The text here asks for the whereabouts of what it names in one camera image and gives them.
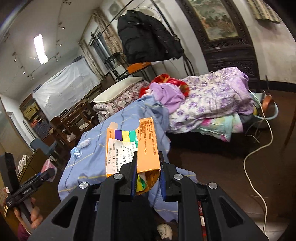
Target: curtain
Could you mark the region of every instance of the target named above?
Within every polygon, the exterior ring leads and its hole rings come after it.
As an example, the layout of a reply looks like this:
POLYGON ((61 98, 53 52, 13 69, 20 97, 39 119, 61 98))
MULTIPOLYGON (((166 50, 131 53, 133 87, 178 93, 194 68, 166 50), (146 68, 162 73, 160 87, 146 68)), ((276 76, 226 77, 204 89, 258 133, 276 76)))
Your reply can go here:
POLYGON ((275 23, 282 22, 278 14, 263 0, 247 0, 255 19, 266 19, 275 23))
POLYGON ((97 76, 99 80, 103 79, 102 70, 98 66, 97 62, 95 61, 94 57, 92 56, 91 52, 89 51, 87 44, 82 39, 80 42, 78 42, 80 48, 82 49, 84 53, 84 57, 86 62, 88 63, 91 70, 94 72, 94 74, 97 76))
MULTIPOLYGON (((100 32, 103 32, 103 30, 106 28, 106 26, 109 24, 109 21, 103 14, 103 12, 100 10, 100 8, 97 8, 93 12, 94 19, 96 23, 99 26, 100 32)), ((123 53, 123 48, 122 48, 122 43, 115 32, 114 28, 112 25, 110 25, 105 32, 103 32, 103 37, 104 40, 107 44, 108 49, 112 54, 116 52, 120 52, 121 54, 123 53)))

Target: hand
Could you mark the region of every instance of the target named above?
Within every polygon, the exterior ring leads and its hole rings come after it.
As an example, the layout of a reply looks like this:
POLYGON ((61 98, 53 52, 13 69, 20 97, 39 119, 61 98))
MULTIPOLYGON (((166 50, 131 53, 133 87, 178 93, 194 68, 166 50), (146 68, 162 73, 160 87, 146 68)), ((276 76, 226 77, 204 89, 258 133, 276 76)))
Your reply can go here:
MULTIPOLYGON (((32 202, 32 205, 34 206, 35 202, 36 202, 36 199, 31 197, 31 202, 32 202)), ((20 223, 26 228, 26 229, 29 229, 27 227, 27 225, 25 224, 24 220, 22 219, 21 217, 21 214, 20 214, 20 211, 15 207, 14 208, 14 212, 15 212, 15 216, 17 217, 17 219, 20 221, 20 223)), ((40 209, 39 207, 34 207, 33 208, 33 211, 31 213, 31 221, 32 221, 32 224, 31 224, 31 228, 32 229, 35 229, 37 228, 41 222, 43 221, 43 217, 42 215, 40 214, 40 209)))

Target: white pillow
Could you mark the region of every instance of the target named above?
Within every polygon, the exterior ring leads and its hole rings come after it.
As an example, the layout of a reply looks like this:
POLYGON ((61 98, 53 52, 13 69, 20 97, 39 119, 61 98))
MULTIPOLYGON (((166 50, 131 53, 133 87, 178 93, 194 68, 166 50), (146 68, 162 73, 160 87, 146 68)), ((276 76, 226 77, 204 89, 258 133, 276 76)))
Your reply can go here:
POLYGON ((96 104, 107 104, 115 100, 128 88, 142 80, 142 77, 129 77, 119 81, 118 83, 112 85, 106 89, 103 93, 99 94, 93 102, 96 104))

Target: floral quilt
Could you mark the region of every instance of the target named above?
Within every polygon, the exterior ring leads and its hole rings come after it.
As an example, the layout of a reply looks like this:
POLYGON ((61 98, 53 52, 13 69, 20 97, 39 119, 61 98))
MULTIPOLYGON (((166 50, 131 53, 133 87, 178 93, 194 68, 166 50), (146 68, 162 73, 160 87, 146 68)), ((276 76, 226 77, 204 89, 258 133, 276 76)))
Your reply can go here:
POLYGON ((200 76, 189 76, 189 96, 169 116, 171 133, 185 133, 198 127, 204 119, 253 113, 253 100, 248 92, 248 76, 237 67, 224 68, 200 76))
POLYGON ((147 87, 148 85, 149 83, 147 81, 139 81, 112 102, 107 104, 96 104, 93 109, 98 113, 99 122, 103 122, 116 112, 137 100, 139 98, 140 89, 147 87))

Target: blue bedsheet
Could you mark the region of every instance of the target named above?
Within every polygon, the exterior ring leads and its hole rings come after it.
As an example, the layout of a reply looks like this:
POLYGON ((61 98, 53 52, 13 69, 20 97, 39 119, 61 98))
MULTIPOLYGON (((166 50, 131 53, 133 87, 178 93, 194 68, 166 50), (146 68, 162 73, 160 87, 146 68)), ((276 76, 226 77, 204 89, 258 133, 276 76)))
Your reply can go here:
MULTIPOLYGON (((80 157, 71 156, 59 182, 60 199, 63 200, 81 182, 86 181, 92 185, 106 179, 106 129, 111 122, 116 122, 119 130, 132 131, 139 126, 139 119, 153 117, 157 148, 158 151, 163 152, 165 162, 168 162, 167 153, 170 149, 170 140, 165 135, 168 129, 168 115, 168 110, 161 103, 156 102, 153 96, 144 96, 90 131, 83 133, 79 143, 90 138, 90 144, 81 149, 80 157)), ((177 171, 196 182, 193 172, 180 168, 177 171)), ((166 221, 178 220, 177 203, 165 203, 162 200, 158 181, 149 191, 148 199, 151 206, 166 221)))

